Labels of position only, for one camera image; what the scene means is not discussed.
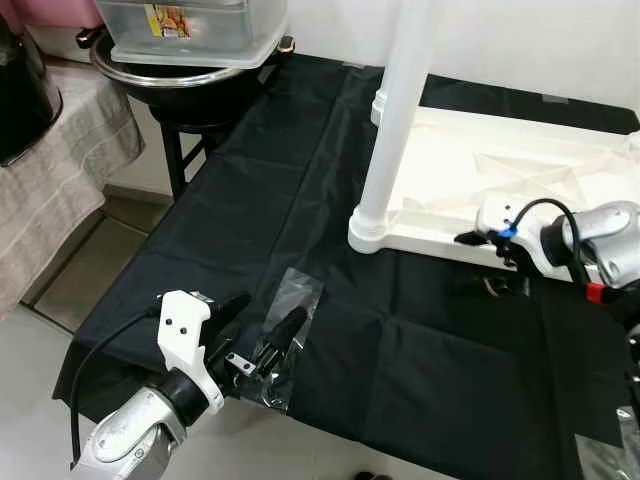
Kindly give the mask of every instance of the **pink object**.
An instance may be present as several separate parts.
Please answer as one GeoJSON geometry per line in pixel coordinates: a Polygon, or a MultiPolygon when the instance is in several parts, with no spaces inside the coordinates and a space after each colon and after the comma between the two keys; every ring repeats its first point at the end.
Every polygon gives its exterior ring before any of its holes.
{"type": "Polygon", "coordinates": [[[20,21],[20,17],[13,6],[12,0],[0,0],[0,15],[7,21],[13,33],[22,35],[24,25],[22,21],[20,21]]]}
{"type": "Polygon", "coordinates": [[[26,25],[95,28],[102,25],[95,0],[11,0],[26,25]]]}

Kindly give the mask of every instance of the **beige towel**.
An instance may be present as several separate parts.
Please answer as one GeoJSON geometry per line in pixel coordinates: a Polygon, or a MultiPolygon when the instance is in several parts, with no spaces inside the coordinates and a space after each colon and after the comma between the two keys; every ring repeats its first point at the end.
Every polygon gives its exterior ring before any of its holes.
{"type": "Polygon", "coordinates": [[[49,66],[60,118],[20,160],[0,168],[0,320],[74,229],[104,203],[107,177],[144,144],[126,95],[92,67],[49,66]]]}

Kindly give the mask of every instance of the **label on container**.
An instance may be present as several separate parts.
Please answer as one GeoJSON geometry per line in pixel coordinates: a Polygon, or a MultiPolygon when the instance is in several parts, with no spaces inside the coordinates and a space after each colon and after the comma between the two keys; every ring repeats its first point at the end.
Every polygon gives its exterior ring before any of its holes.
{"type": "Polygon", "coordinates": [[[154,37],[191,38],[189,20],[183,7],[145,3],[144,10],[154,37]]]}

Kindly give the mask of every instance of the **black cable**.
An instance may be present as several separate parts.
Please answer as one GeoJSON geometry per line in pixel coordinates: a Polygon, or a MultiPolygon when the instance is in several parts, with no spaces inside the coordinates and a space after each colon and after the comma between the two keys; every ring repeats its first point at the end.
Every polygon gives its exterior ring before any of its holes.
{"type": "Polygon", "coordinates": [[[71,384],[71,395],[69,399],[69,410],[71,413],[71,448],[73,451],[73,463],[71,464],[71,468],[75,467],[80,460],[80,455],[82,454],[80,449],[80,429],[79,429],[79,412],[78,412],[78,396],[79,391],[78,387],[80,386],[80,377],[82,376],[82,372],[84,371],[87,364],[95,357],[104,347],[106,347],[110,342],[112,342],[115,338],[122,335],[124,332],[129,330],[135,324],[144,320],[145,318],[155,317],[159,314],[159,310],[157,308],[151,308],[140,315],[129,320],[124,325],[120,326],[117,330],[112,332],[107,337],[103,338],[98,342],[90,351],[85,355],[76,370],[76,373],[73,377],[73,382],[71,384]]]}
{"type": "Polygon", "coordinates": [[[586,268],[582,264],[582,260],[580,259],[580,230],[578,229],[578,224],[576,223],[576,218],[573,215],[573,212],[569,210],[569,208],[559,200],[555,198],[539,198],[538,200],[534,200],[532,202],[527,203],[520,213],[516,216],[516,219],[513,221],[509,230],[517,231],[518,225],[527,214],[529,210],[531,210],[536,205],[540,205],[543,203],[548,203],[558,207],[562,210],[562,213],[567,217],[567,221],[569,222],[569,226],[571,227],[571,237],[572,237],[572,249],[573,249],[573,261],[572,265],[569,265],[569,273],[571,273],[571,278],[575,283],[586,286],[589,283],[589,275],[587,273],[586,268]]]}

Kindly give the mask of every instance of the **black cloth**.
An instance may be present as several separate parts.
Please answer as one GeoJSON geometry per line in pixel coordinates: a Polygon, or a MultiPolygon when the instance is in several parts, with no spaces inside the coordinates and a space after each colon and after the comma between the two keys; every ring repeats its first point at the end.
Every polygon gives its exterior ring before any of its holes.
{"type": "MultiPolygon", "coordinates": [[[[288,415],[461,479],[579,479],[575,433],[619,444],[624,330],[573,286],[531,280],[528,297],[493,298],[477,288],[490,269],[348,246],[381,74],[295,56],[78,330],[54,397],[68,400],[87,348],[156,294],[248,290],[244,316],[261,322],[295,267],[325,289],[288,415]]],[[[487,88],[432,78],[424,103],[478,110],[474,101],[493,108],[487,91],[503,104],[520,95],[487,88]]],[[[547,117],[579,124],[580,105],[569,105],[547,117]]],[[[609,130],[638,127],[616,112],[627,121],[600,118],[609,130]]],[[[162,371],[156,333],[143,322],[92,365],[85,415],[102,418],[162,371]]]]}

